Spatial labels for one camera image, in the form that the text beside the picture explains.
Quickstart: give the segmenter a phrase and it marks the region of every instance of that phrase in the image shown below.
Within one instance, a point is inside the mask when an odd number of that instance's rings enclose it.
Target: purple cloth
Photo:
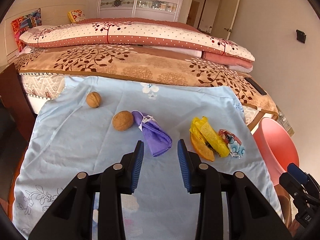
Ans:
[[[151,115],[133,111],[134,121],[142,131],[153,157],[160,156],[172,146],[172,139],[158,125]]]

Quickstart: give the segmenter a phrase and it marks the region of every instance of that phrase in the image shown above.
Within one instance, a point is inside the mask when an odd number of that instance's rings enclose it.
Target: walnut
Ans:
[[[98,92],[91,92],[86,98],[87,104],[92,108],[97,108],[101,103],[101,96]]]
[[[133,124],[133,115],[129,111],[121,111],[112,119],[112,125],[117,131],[125,131]]]

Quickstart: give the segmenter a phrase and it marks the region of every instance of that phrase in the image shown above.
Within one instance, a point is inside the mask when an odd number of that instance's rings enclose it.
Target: brown floral blanket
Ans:
[[[16,58],[20,73],[50,72],[96,75],[108,78],[159,84],[217,87],[228,86],[243,105],[277,114],[269,95],[262,96],[240,74],[204,59],[177,52],[136,45],[92,44],[39,48]]]

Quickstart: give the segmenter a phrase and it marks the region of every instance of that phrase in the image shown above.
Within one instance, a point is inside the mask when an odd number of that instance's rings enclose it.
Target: pink chair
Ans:
[[[299,166],[298,152],[293,141],[286,130],[275,120],[262,118],[253,137],[274,186],[279,184],[280,175],[287,171],[290,163]]]

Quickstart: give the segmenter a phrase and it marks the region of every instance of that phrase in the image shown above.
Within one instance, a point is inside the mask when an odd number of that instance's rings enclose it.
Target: door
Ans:
[[[235,21],[240,0],[221,0],[217,15],[215,17],[211,36],[229,39],[230,31],[232,30],[233,22]]]
[[[197,2],[195,0],[192,0],[190,11],[189,11],[189,15],[188,15],[188,18],[187,18],[187,24],[190,25],[190,26],[193,26],[195,24],[196,16],[197,16],[198,9],[199,9],[199,5],[200,5],[199,2]]]
[[[220,0],[205,0],[199,30],[210,35],[212,25],[216,17]]]

